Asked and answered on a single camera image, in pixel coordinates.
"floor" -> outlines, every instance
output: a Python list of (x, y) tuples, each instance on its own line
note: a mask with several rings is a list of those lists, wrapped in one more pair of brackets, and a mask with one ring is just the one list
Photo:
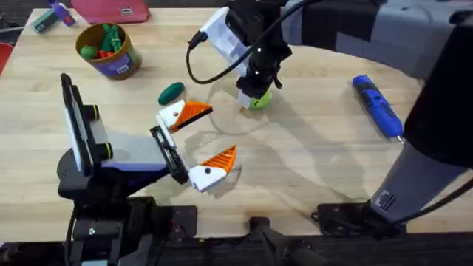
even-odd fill
[[(70, 1), (62, 1), (70, 6)], [(219, 7), (226, 0), (148, 0), (150, 7)], [(47, 7), (46, 0), (0, 0), (0, 16), (24, 25), (37, 7)], [(322, 255), (340, 258), (353, 265), (372, 266), (456, 266), (473, 265), (473, 233), (407, 235), (376, 242), (372, 239), (333, 239), (308, 237), (307, 241)], [(62, 265), (61, 243), (10, 243), (0, 248), (0, 265)], [(160, 265), (263, 265), (262, 245), (243, 242), (186, 248), (166, 248)]]

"green object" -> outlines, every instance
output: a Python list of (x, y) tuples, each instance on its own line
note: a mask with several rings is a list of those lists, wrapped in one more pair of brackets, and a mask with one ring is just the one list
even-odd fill
[(177, 97), (183, 92), (184, 84), (182, 82), (176, 82), (167, 87), (163, 92), (161, 92), (160, 97), (157, 99), (157, 102), (160, 105), (166, 105), (171, 103), (173, 100), (176, 100)]
[(31, 28), (36, 31), (36, 33), (43, 33), (58, 19), (58, 16), (54, 13), (54, 9), (50, 8), (31, 24)]
[(273, 93), (268, 90), (261, 99), (251, 99), (250, 110), (264, 109), (273, 99)]
[(107, 52), (118, 52), (121, 48), (121, 40), (118, 37), (118, 27), (117, 25), (104, 24), (103, 29), (105, 30), (105, 37), (103, 37), (101, 50)]
[(81, 56), (85, 59), (96, 59), (98, 54), (98, 48), (90, 45), (84, 45), (81, 48)]

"red toy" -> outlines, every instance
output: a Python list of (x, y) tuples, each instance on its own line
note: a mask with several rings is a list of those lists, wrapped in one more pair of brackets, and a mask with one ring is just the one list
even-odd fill
[(103, 50), (98, 51), (98, 58), (99, 59), (108, 58), (109, 56), (112, 56), (112, 55), (114, 55), (113, 52), (107, 52), (107, 51), (103, 51)]

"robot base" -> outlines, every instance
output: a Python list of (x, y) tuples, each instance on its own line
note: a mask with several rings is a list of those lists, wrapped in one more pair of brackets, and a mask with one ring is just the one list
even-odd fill
[(361, 237), (375, 239), (394, 237), (406, 233), (405, 225), (389, 225), (366, 203), (320, 204), (310, 218), (317, 222), (325, 236)]

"cylindrical container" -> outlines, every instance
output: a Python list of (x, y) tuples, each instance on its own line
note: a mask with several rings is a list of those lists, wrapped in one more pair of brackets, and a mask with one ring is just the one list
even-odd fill
[[(101, 59), (84, 59), (96, 70), (108, 78), (115, 80), (124, 80), (129, 78), (141, 66), (141, 57), (135, 52), (132, 41), (125, 33), (122, 27), (118, 26), (118, 37), (122, 42), (122, 47), (114, 55)], [(85, 29), (75, 42), (75, 50), (80, 54), (84, 45), (90, 45), (100, 48), (106, 32), (103, 24), (95, 24)]]

